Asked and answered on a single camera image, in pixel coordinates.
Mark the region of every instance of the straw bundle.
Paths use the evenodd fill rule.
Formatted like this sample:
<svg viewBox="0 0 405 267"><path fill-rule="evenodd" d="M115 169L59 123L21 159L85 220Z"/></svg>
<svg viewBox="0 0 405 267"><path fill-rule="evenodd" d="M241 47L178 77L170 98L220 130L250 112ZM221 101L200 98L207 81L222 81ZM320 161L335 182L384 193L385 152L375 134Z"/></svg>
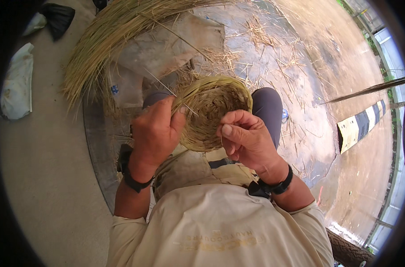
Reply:
<svg viewBox="0 0 405 267"><path fill-rule="evenodd" d="M222 147L216 129L229 111L243 109L252 112L253 99L244 84L228 76L205 77L178 92L173 113L187 104L198 115L186 111L186 125L180 143L198 152L210 152Z"/></svg>
<svg viewBox="0 0 405 267"><path fill-rule="evenodd" d="M115 0L104 8L88 26L72 52L66 67L64 92L70 108L83 93L93 90L108 109L114 99L107 85L105 67L127 41L156 23L174 20L178 13L197 7L235 3L234 0Z"/></svg>

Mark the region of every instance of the man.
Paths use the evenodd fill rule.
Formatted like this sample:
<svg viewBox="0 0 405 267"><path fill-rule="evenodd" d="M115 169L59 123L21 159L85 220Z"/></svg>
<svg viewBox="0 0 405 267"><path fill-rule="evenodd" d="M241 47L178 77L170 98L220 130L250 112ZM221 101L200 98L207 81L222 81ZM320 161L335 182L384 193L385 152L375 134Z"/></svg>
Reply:
<svg viewBox="0 0 405 267"><path fill-rule="evenodd" d="M133 121L133 182L123 179L116 193L107 266L333 266L323 213L276 151L280 96L262 88L252 98L253 115L221 119L224 148L210 153L178 145L191 113L181 107L171 116L174 97L145 99ZM157 204L147 224L153 176ZM258 179L270 200L249 195Z"/></svg>

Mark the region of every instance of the forearm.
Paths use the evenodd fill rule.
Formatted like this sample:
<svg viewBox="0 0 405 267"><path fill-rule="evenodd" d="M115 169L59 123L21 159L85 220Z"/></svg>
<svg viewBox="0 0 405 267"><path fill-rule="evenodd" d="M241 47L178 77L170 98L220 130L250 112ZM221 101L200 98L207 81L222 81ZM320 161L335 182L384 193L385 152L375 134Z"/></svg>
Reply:
<svg viewBox="0 0 405 267"><path fill-rule="evenodd" d="M288 171L287 163L278 156L275 159L275 164L260 173L259 177L267 184L279 184L287 178ZM293 175L291 183L284 193L280 195L272 193L271 198L280 208L287 212L297 211L315 200L308 186L296 175Z"/></svg>
<svg viewBox="0 0 405 267"><path fill-rule="evenodd" d="M140 158L131 154L128 169L130 170L131 177L137 182L148 182L156 168L146 166L141 162ZM121 216L129 219L146 218L149 212L150 204L150 186L142 189L137 193L134 189L130 188L122 179L118 190L116 191L115 198L115 216Z"/></svg>

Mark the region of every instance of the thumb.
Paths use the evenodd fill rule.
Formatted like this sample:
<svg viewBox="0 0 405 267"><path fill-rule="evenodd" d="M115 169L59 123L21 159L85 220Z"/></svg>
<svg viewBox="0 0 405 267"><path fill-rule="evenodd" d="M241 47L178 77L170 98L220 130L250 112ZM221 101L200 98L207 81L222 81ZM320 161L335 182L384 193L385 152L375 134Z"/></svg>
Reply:
<svg viewBox="0 0 405 267"><path fill-rule="evenodd" d="M246 147L252 139L250 131L231 124L224 124L222 126L222 136L244 147Z"/></svg>
<svg viewBox="0 0 405 267"><path fill-rule="evenodd" d="M170 128L171 133L175 132L175 134L180 137L181 131L186 123L186 116L184 113L186 112L186 107L181 107L178 111L176 111L173 116L171 117L170 121Z"/></svg>

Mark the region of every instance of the wrist strap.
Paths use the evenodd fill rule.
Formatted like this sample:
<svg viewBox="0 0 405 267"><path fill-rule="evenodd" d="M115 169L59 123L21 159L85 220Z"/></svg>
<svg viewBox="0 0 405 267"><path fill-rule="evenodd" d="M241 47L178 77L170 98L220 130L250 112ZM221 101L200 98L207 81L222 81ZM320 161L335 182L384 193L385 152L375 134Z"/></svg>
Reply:
<svg viewBox="0 0 405 267"><path fill-rule="evenodd" d="M280 195L287 190L292 178L293 170L290 165L288 165L288 175L284 181L280 182L279 184L269 185L262 181L262 179L259 179L257 183L250 183L250 185L248 186L248 194L251 196L261 196L265 198L269 198L271 196L271 193Z"/></svg>
<svg viewBox="0 0 405 267"><path fill-rule="evenodd" d="M127 144L122 144L120 149L120 155L118 157L118 164L116 165L116 170L121 172L124 176L124 182L127 184L131 189L140 193L140 191L152 183L155 177L152 177L148 182L142 184L137 182L133 179L130 173L130 169L128 168L128 162L130 161L131 153L133 152L133 148Z"/></svg>

